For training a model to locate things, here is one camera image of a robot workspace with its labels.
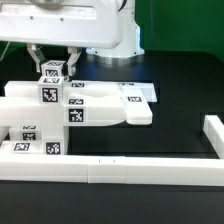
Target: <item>green wall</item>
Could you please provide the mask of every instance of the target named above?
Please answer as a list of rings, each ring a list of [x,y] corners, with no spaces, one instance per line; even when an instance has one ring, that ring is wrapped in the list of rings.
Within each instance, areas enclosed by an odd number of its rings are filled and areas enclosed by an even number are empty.
[[[224,61],[224,0],[136,0],[136,21],[146,50],[209,52]]]
[[[7,46],[7,42],[0,42],[0,58],[5,50],[5,47]],[[6,51],[5,57],[8,56],[9,54],[11,54],[13,51],[15,51],[17,48],[19,47],[25,47],[25,44],[21,44],[21,43],[11,43],[9,45],[8,50]]]

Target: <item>white cube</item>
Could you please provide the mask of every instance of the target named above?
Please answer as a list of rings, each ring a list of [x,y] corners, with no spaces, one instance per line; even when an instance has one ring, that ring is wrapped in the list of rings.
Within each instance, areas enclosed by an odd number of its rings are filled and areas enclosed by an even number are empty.
[[[41,136],[45,154],[67,154],[69,127],[42,127]]]
[[[65,61],[51,60],[41,65],[42,75],[48,77],[63,77],[63,65]]]
[[[42,76],[38,82],[39,99],[43,104],[62,103],[63,98],[63,77]]]

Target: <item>black table surface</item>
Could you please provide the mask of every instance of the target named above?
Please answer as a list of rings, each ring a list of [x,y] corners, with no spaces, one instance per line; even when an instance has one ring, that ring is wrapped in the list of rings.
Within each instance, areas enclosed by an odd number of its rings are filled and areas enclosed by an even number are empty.
[[[46,48],[51,59],[64,48]],[[38,80],[25,49],[0,63],[0,87]],[[109,66],[83,54],[74,79],[154,83],[153,123],[70,128],[69,154],[217,158],[202,128],[224,118],[224,64],[199,52],[146,52],[140,63]],[[224,188],[0,182],[0,223],[222,223]]]

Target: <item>white block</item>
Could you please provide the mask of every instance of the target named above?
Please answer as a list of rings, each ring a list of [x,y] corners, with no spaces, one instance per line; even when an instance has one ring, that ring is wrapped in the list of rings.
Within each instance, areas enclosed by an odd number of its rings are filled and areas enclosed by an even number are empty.
[[[148,125],[152,123],[152,111],[140,88],[121,86],[125,102],[126,121],[133,125]]]
[[[88,159],[78,156],[0,155],[0,180],[87,183]]]
[[[42,76],[38,82],[39,100],[42,104],[61,104],[64,77]]]
[[[124,104],[119,97],[74,95],[65,105],[66,126],[108,126],[124,121]]]
[[[41,131],[37,126],[13,126],[9,129],[10,140],[41,140]]]
[[[38,97],[38,85],[35,81],[9,81],[5,86],[7,97]]]
[[[0,127],[0,144],[4,141],[9,133],[9,127]]]
[[[0,97],[0,126],[63,126],[61,105],[40,104],[38,99]]]
[[[43,76],[48,77],[63,77],[63,65],[65,61],[51,60],[41,65]]]
[[[125,157],[92,157],[88,183],[125,183]]]
[[[224,125],[215,115],[205,116],[203,130],[220,159],[224,159]]]
[[[126,158],[126,184],[224,186],[216,159]]]
[[[45,154],[67,154],[69,127],[42,127],[41,136]]]
[[[0,153],[44,154],[41,141],[3,141]]]

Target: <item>white stacked blocks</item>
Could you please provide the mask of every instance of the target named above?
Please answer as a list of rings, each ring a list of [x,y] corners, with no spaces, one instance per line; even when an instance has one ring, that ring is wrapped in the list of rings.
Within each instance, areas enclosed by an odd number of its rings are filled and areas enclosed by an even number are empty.
[[[130,83],[73,81],[42,76],[39,82],[9,82],[0,99],[0,124],[11,127],[11,152],[67,154],[69,126],[109,126],[125,120],[130,124],[150,124],[152,113],[139,87]],[[154,87],[147,97],[155,102]],[[27,125],[39,131],[23,130]],[[41,150],[33,148],[40,143]]]

